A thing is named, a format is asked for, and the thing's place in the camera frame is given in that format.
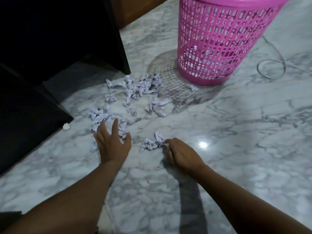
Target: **floor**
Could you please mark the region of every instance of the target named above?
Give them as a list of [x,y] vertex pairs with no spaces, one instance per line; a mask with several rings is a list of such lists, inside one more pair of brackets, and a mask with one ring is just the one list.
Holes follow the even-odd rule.
[[[235,233],[211,197],[163,162],[161,149],[139,153],[142,140],[159,130],[179,137],[215,171],[312,228],[312,0],[292,0],[264,36],[281,53],[281,79],[260,76],[257,64],[279,59],[260,39],[223,86],[191,92],[177,76],[178,0],[168,0],[121,31],[132,75],[159,73],[167,117],[147,114],[150,98],[133,103],[132,117],[122,90],[111,111],[127,118],[132,149],[107,196],[116,233]],[[265,74],[282,72],[268,64]],[[0,178],[0,210],[22,210],[67,188],[99,163],[90,152],[88,110],[103,107],[110,78],[123,74],[76,63],[46,87],[75,120]]]

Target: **pink trash can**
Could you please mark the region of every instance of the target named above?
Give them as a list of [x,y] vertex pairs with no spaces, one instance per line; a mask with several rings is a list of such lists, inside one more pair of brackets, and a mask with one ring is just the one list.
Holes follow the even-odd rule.
[[213,86],[237,66],[289,0],[180,0],[179,73]]

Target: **person's right arm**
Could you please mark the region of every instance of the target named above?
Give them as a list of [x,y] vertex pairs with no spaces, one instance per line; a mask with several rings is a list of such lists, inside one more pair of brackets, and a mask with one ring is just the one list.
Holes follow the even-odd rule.
[[214,172],[181,140],[174,138],[166,143],[169,144],[169,160],[208,192],[238,234],[312,233],[289,215]]

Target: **basket rim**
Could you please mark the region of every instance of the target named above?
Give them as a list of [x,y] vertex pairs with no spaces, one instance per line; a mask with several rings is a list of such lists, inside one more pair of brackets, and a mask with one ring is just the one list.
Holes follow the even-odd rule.
[[213,4],[224,7],[275,7],[284,5],[290,0],[199,0],[207,4]]

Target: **person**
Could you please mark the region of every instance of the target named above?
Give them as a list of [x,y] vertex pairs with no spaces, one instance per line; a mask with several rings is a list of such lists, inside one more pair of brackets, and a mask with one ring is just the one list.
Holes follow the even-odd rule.
[[[101,163],[89,175],[37,205],[4,231],[5,234],[94,234],[104,200],[131,149],[127,133],[122,144],[118,119],[111,135],[104,122],[94,137]],[[312,233],[309,228],[214,172],[187,144],[177,138],[165,141],[168,159],[197,181],[221,208],[235,231],[240,233]]]

